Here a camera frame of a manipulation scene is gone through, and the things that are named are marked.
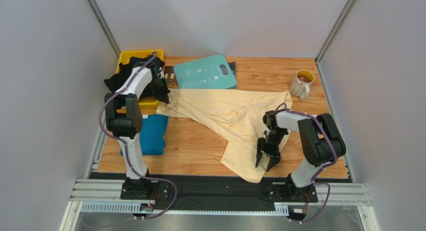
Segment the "blue t-shirt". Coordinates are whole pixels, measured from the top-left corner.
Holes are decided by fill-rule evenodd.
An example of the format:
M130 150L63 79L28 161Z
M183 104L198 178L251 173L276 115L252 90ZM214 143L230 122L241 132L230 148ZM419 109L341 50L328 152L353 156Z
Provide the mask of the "blue t-shirt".
M142 126L139 135L141 153L145 156L158 156L164 153L166 141L164 135L169 118L159 114L142 114Z

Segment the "cream t-shirt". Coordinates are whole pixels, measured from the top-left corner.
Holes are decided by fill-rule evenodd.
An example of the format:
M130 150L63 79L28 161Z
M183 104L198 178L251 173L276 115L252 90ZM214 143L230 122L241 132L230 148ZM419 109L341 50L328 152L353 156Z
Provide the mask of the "cream t-shirt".
M220 162L247 182L259 183L269 158L256 164L257 139L265 131L263 116L280 104L293 105L291 93L237 89L172 89L169 104L160 103L157 114L189 118L227 140Z

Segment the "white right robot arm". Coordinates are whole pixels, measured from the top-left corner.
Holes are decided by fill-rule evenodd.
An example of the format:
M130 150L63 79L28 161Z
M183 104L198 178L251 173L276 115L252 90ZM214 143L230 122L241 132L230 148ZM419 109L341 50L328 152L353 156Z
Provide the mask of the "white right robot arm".
M281 160L279 145L290 131L299 133L303 160L286 180L287 189L295 192L313 184L314 179L325 168L334 165L346 154L345 142L329 113L310 115L289 109L267 111L263 118L266 128L264 137L257 140L255 164L262 157L269 157L269 171Z

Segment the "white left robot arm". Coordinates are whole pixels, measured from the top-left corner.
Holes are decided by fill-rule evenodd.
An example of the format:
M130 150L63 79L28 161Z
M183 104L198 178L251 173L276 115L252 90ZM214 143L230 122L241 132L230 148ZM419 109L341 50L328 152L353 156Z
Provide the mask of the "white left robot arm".
M133 68L130 77L114 93L104 96L99 120L105 121L102 131L117 140L126 164L126 178L122 185L125 194L148 195L152 191L152 178L144 161L140 144L143 115L139 97L146 87L159 102L169 104L169 93L164 74L147 67Z

